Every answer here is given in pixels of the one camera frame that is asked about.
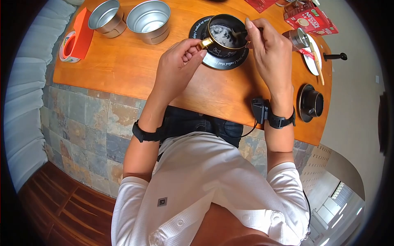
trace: finger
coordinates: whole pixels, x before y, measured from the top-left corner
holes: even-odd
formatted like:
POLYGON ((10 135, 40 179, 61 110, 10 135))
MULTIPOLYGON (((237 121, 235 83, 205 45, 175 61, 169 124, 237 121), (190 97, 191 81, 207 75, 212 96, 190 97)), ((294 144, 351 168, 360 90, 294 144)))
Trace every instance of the finger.
POLYGON ((253 50, 253 43, 248 43, 248 44, 246 45, 246 47, 247 47, 248 49, 252 49, 252 50, 253 50))
POLYGON ((177 45, 177 52, 183 55, 190 47, 195 47, 200 41, 200 39, 184 39, 177 45))
POLYGON ((195 53, 197 53, 199 50, 197 49, 197 47, 193 46, 190 47, 190 49, 188 49, 188 52, 192 55, 194 55, 195 53))
POLYGON ((193 55, 186 51, 185 56, 190 60, 193 55))
POLYGON ((182 68, 186 71, 187 76, 190 79, 193 77, 193 74, 196 72, 198 66, 203 62, 203 59, 207 53, 207 50, 198 51, 193 57, 189 60, 189 62, 182 68))
POLYGON ((280 35, 278 33, 278 31, 271 25, 271 23, 268 20, 264 19, 264 18, 252 20, 252 23, 256 27, 264 28, 264 31, 262 32, 263 33, 263 35, 262 35, 263 41, 272 40, 276 36, 280 35))
POLYGON ((255 24, 253 22, 251 22, 249 20, 249 18, 245 19, 245 27, 246 27, 247 33, 249 35, 250 41, 253 43, 253 47, 256 50, 263 52, 264 51, 264 44, 261 39, 260 30, 255 26, 255 24))

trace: nescafe box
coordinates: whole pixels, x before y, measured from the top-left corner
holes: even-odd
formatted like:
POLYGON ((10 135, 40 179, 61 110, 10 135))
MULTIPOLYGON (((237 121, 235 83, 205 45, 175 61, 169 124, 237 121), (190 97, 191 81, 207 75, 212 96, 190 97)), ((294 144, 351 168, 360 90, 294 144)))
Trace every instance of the nescafe box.
POLYGON ((259 13, 263 12, 277 1, 279 0, 245 0, 245 2, 249 3, 259 13))
POLYGON ((305 32, 320 31, 330 26, 327 15, 312 1, 286 12, 284 20, 294 29, 301 27, 305 32))
POLYGON ((339 33, 338 29, 336 28, 336 26, 334 25, 334 23, 331 22, 330 19, 329 20, 329 26, 327 28, 322 28, 322 29, 316 29, 313 31, 310 31, 309 33, 319 37, 319 36, 324 36, 324 35, 329 35, 329 34, 333 34, 333 33, 339 33))

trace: wooden handle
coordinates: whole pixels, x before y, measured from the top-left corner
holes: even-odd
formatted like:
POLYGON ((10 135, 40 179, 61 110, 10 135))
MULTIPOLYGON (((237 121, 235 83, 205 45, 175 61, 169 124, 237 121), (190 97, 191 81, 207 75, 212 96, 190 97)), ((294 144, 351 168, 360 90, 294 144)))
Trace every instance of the wooden handle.
POLYGON ((316 54, 316 51, 312 51, 312 54, 315 56, 315 65, 318 70, 320 80, 322 81, 322 85, 324 85, 324 78, 323 78, 323 73, 322 70, 320 69, 320 63, 319 63, 319 58, 318 55, 316 54))

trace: wooden floor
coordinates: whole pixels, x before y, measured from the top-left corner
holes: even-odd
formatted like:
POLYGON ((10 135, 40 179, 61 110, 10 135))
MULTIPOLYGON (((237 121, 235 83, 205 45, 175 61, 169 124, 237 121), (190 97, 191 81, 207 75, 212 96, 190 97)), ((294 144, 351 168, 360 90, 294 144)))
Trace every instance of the wooden floor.
POLYGON ((51 162, 18 193, 47 245, 111 245, 115 199, 72 179, 51 162))

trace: black cup and saucer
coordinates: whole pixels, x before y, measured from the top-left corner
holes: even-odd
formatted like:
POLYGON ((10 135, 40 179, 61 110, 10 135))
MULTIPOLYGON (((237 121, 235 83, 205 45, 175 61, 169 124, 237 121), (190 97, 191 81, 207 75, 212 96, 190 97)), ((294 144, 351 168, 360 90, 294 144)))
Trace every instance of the black cup and saucer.
POLYGON ((189 38, 204 41, 203 48, 208 52, 203 63, 208 67, 229 70, 240 66, 246 60, 249 53, 246 48, 246 34, 235 40, 229 36, 230 28, 234 32, 244 31, 245 24, 232 15, 220 14, 201 18, 192 26, 189 38))
POLYGON ((311 84, 303 85, 298 93, 298 114, 303 122, 310 122, 313 117, 320 117, 323 113, 323 95, 315 91, 311 84))

